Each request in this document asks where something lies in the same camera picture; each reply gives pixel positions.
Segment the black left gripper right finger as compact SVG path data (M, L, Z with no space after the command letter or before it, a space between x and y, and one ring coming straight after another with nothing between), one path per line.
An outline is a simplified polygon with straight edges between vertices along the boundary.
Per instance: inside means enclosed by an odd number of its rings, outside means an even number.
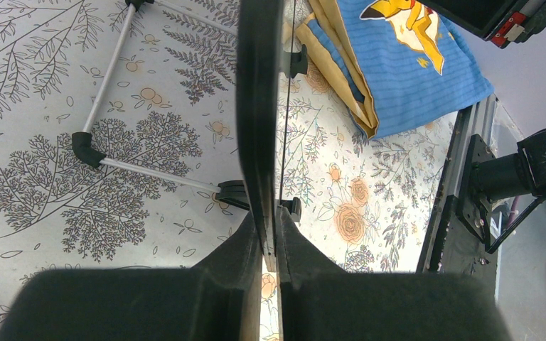
M283 340L510 339L474 278L347 272L301 234L285 207L276 223Z

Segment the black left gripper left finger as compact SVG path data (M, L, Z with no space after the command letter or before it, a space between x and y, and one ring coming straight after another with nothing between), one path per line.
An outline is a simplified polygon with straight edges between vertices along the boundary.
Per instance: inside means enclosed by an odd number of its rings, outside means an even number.
M262 254L252 215L194 266L44 271L0 340L256 340Z

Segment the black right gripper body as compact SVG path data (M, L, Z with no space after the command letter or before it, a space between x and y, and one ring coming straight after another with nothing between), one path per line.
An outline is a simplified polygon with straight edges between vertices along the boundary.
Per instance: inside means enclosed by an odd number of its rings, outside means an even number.
M424 0L425 6L499 48L546 29L546 0Z

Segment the white whiteboard black frame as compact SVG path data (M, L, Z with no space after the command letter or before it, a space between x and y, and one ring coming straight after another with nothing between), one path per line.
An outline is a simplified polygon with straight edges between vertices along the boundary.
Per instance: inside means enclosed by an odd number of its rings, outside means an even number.
M306 48L296 52L284 49L292 29L284 24L283 1L241 1L239 26L231 28L162 2L162 6L230 34L238 39L236 80L237 150L243 179L211 185L182 178L144 166L114 160L92 147L91 130L97 118L114 68L120 57L132 21L143 1L127 1L127 16L119 34L105 77L81 131L72 135L72 150L82 163L93 168L112 166L117 169L170 180L210 191L217 199L232 206L249 210L255 221L268 271L277 268L277 209L291 208L298 221L301 203L298 199L283 200L276 194L276 135L279 78L291 79L307 71Z

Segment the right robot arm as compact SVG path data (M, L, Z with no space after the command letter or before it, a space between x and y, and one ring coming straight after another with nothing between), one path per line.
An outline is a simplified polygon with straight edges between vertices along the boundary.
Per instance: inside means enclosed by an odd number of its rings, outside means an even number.
M546 197L546 1L429 1L477 37L473 49L511 109L524 111L529 137L517 151L475 166L472 183L491 199Z

